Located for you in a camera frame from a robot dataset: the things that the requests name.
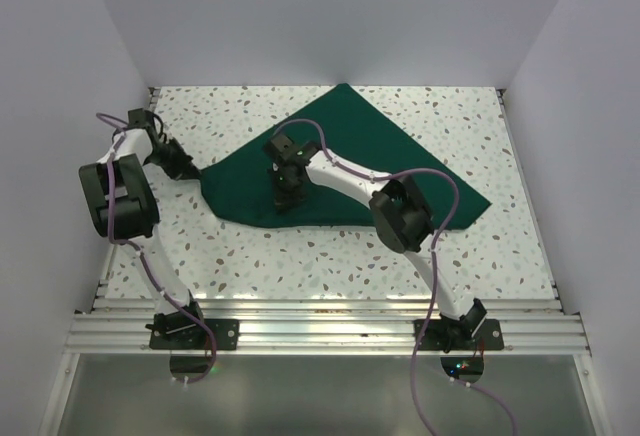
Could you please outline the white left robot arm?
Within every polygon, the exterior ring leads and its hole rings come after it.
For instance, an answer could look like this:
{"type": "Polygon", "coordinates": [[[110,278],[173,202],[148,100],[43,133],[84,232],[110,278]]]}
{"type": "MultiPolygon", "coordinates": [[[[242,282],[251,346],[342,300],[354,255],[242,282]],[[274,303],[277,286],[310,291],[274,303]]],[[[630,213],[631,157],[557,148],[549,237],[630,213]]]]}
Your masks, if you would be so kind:
{"type": "Polygon", "coordinates": [[[140,108],[126,121],[105,113],[96,118],[114,133],[107,153],[79,169],[93,226],[131,257],[147,286],[155,307],[147,325],[150,346],[200,349],[210,341],[208,325],[163,247],[160,210],[144,167],[155,165],[174,181],[199,180],[201,172],[155,113],[140,108]]]}

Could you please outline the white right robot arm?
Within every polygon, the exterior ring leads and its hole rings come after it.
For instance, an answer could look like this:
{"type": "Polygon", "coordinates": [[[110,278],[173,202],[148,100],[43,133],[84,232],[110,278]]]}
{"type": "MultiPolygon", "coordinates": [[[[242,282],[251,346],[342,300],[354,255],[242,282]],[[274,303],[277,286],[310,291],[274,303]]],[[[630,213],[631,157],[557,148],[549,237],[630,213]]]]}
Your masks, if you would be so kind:
{"type": "Polygon", "coordinates": [[[271,136],[263,151],[272,162],[268,174],[278,210],[287,211],[303,201],[308,183],[360,203],[369,209],[381,243],[405,256],[428,284],[440,313],[436,327],[440,334],[461,349],[480,338],[487,311],[478,298],[442,274],[436,249],[443,230],[436,226],[413,170],[397,174],[374,171],[340,157],[321,143],[299,145],[282,132],[271,136]]]}

